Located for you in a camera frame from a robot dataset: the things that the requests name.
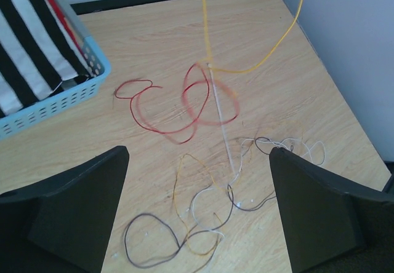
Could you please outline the white zip tie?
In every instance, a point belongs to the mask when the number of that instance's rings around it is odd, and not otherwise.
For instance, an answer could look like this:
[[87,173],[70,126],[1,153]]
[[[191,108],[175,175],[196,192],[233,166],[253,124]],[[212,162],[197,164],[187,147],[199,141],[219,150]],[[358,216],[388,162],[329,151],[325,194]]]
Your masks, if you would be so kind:
[[227,152],[227,156],[228,156],[228,160],[229,160],[229,163],[230,163],[231,170],[232,170],[232,172],[234,174],[234,178],[232,179],[231,183],[234,183],[239,177],[239,171],[235,170],[234,161],[233,161],[233,157],[232,157],[231,150],[230,150],[230,145],[228,143],[227,132],[225,130],[224,119],[223,119],[223,116],[222,116],[222,109],[221,109],[221,105],[220,105],[220,98],[219,98],[219,94],[218,94],[218,91],[217,91],[217,86],[216,86],[216,83],[215,83],[212,66],[211,66],[211,64],[209,62],[206,63],[206,66],[207,66],[207,68],[209,70],[209,75],[210,75],[210,79],[211,79],[211,82],[212,82],[212,88],[213,88],[213,91],[214,91],[214,98],[215,98],[215,103],[216,103],[217,112],[218,112],[218,116],[219,116],[219,122],[220,122],[221,131],[222,131],[223,142],[225,144],[225,149],[226,149],[226,152]]

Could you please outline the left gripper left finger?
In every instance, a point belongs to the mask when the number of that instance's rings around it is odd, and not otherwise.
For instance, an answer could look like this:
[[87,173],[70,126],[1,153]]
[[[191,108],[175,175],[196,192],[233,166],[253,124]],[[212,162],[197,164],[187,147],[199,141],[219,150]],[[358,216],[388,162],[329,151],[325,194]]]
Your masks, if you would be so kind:
[[128,164],[116,146],[1,194],[1,271],[100,272]]

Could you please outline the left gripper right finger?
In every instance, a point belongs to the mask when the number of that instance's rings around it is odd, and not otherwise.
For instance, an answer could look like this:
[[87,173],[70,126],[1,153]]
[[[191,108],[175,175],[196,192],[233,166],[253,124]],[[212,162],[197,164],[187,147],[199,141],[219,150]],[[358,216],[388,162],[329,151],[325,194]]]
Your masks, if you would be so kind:
[[393,272],[393,194],[284,148],[269,161],[292,272]]

